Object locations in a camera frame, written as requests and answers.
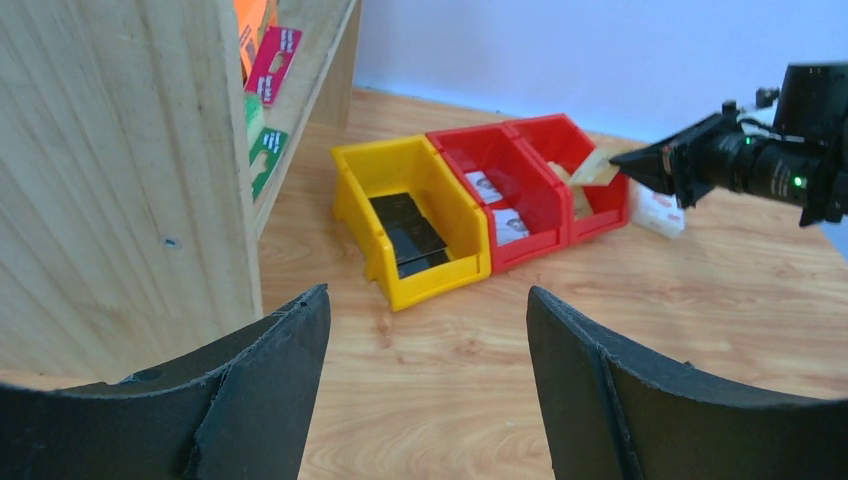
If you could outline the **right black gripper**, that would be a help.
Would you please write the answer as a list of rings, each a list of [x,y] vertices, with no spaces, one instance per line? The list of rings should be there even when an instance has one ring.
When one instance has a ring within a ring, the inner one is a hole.
[[[609,163],[682,209],[715,188],[806,208],[811,200],[812,145],[771,131],[748,133],[755,120],[729,101],[720,112]]]

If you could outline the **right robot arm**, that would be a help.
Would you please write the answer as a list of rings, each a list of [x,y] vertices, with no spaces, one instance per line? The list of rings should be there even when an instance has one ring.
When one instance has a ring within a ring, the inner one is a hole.
[[[794,63],[755,101],[614,155],[620,173],[692,208],[715,188],[800,208],[802,228],[847,215],[847,65]]]

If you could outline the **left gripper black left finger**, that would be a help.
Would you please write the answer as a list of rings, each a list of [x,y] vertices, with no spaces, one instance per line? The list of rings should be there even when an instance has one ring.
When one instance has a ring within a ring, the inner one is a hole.
[[[294,479],[331,326],[325,285],[116,384],[1,387],[5,479]]]

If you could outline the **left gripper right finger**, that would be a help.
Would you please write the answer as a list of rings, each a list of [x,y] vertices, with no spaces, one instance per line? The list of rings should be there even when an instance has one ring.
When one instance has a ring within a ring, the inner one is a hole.
[[[843,479],[847,403],[681,363],[541,287],[526,326],[558,479]]]

